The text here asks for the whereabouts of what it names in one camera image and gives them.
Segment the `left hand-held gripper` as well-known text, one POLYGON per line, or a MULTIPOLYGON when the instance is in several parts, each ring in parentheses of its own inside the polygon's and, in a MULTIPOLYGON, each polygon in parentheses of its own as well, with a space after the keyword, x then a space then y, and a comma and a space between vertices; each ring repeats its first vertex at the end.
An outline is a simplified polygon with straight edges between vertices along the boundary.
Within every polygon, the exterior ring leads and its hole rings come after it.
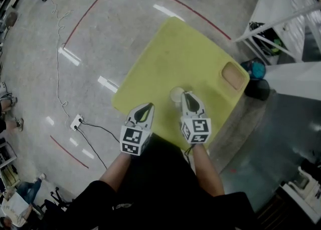
POLYGON ((127 115, 120 132, 120 151, 141 156, 149 143, 155 106, 145 103, 133 108, 127 115))

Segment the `white plastic chair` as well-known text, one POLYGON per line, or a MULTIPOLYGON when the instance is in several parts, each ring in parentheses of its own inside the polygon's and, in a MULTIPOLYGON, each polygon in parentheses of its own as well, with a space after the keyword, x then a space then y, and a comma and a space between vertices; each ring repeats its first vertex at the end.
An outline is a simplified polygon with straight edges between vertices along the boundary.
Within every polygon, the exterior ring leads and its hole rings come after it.
POLYGON ((321 209, 321 185, 309 173, 298 167, 298 173, 287 183, 314 210, 321 209))

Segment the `white power strip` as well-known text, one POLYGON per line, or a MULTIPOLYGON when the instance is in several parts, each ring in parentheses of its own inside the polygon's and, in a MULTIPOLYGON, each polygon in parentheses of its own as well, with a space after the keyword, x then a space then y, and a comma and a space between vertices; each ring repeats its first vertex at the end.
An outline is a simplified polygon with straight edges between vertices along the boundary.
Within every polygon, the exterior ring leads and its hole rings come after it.
POLYGON ((70 128, 76 131, 79 128, 80 124, 83 122, 83 119, 84 118, 82 117, 82 115, 77 114, 74 120, 72 121, 70 128))

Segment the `clear plastic cup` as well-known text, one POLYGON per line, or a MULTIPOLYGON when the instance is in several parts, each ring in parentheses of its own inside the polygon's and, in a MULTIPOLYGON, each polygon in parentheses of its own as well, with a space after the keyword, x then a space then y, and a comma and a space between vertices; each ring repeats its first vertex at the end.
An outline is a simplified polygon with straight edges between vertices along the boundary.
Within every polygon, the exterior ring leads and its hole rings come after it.
POLYGON ((174 103, 175 107, 180 110, 182 108, 182 95, 184 92, 184 89, 181 87, 174 87, 170 91, 170 99, 174 103))

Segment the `person's black shirt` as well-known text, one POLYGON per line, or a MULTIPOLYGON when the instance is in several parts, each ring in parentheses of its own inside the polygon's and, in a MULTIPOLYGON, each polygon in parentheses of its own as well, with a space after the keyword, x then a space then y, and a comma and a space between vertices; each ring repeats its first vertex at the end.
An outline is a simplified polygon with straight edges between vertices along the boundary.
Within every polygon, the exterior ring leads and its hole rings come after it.
POLYGON ((134 172, 135 186, 124 192, 95 180, 65 211, 48 204, 41 230, 259 230, 245 193, 211 196, 195 165, 157 135, 134 172))

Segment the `black chair base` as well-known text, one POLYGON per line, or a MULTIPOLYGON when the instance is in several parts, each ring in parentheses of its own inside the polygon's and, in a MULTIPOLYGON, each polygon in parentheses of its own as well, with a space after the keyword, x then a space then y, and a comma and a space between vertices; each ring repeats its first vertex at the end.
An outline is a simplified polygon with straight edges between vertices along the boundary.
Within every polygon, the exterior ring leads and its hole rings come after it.
POLYGON ((51 191, 50 196, 54 199, 56 205, 59 208, 68 208, 69 205, 74 201, 74 199, 71 199, 71 201, 67 201, 62 196, 60 196, 59 187, 55 187, 55 191, 51 191))

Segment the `tan rectangular tray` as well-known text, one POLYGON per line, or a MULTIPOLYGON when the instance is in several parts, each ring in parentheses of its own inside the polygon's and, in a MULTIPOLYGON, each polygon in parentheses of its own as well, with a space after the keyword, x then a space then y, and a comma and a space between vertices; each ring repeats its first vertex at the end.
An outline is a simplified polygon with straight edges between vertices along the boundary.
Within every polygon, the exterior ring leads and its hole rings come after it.
POLYGON ((236 91, 239 91, 247 82, 244 72, 234 63, 228 62, 221 71, 222 78, 236 91))

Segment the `white storage shelf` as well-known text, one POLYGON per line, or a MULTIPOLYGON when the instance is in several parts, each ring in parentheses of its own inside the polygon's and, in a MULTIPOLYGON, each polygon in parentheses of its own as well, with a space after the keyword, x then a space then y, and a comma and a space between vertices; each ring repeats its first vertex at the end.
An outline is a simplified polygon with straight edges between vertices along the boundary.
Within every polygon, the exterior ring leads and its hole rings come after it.
POLYGON ((0 192, 5 192, 20 182, 18 171, 13 165, 16 159, 12 146, 4 137, 0 137, 0 192))

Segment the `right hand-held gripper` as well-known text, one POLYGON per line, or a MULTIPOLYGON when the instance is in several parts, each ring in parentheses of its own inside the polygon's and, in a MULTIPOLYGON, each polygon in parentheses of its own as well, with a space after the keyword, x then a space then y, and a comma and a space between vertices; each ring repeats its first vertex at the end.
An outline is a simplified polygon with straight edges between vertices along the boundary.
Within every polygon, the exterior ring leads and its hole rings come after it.
POLYGON ((194 93, 181 94, 181 132, 189 144, 204 144, 212 133, 211 119, 206 118, 205 105, 194 93))

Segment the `white square pillar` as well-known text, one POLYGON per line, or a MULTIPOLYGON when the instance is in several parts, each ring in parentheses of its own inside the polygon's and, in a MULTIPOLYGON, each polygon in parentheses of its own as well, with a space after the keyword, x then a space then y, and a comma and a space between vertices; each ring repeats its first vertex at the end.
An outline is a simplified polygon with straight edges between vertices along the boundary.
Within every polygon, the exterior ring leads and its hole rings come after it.
POLYGON ((321 62, 267 66, 264 79, 279 94, 321 101, 321 62))

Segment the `person's left forearm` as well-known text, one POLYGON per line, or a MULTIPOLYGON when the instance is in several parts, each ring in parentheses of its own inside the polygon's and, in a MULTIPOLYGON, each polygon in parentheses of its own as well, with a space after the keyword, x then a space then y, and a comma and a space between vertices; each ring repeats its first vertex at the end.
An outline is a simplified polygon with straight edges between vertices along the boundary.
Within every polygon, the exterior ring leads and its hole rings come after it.
POLYGON ((134 171, 139 157, 121 152, 106 169, 99 181, 106 183, 115 192, 135 186, 134 171))

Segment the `person's right forearm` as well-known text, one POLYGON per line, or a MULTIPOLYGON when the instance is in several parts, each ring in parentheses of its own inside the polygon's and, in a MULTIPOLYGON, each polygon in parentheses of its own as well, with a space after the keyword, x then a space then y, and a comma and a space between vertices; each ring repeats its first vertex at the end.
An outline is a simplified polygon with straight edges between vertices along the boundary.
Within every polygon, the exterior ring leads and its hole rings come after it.
POLYGON ((200 187, 213 197, 224 195, 223 183, 203 144, 196 144, 192 151, 195 173, 200 187))

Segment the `blue bag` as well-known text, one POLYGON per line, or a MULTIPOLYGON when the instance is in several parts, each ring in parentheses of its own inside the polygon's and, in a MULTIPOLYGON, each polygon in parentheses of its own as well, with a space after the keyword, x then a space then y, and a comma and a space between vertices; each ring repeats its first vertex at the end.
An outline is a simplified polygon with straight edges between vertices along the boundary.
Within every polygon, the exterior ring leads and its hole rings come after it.
POLYGON ((263 79, 265 76, 265 64, 260 58, 242 62, 241 66, 249 74, 250 79, 263 79))

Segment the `yellow square table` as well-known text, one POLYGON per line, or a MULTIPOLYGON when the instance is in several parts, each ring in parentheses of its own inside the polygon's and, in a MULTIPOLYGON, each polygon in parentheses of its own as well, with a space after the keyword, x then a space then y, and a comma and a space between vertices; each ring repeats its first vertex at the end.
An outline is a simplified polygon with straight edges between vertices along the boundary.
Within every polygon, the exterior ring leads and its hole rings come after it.
POLYGON ((181 87, 200 98, 212 122, 210 139, 214 139, 248 82, 248 73, 224 50, 185 22, 171 17, 130 69, 112 105, 128 114, 138 105, 153 103, 152 132, 185 150, 188 143, 179 126, 181 114, 170 99, 171 89, 181 87), (236 64, 247 77, 239 91, 222 78, 221 71, 228 62, 236 64))

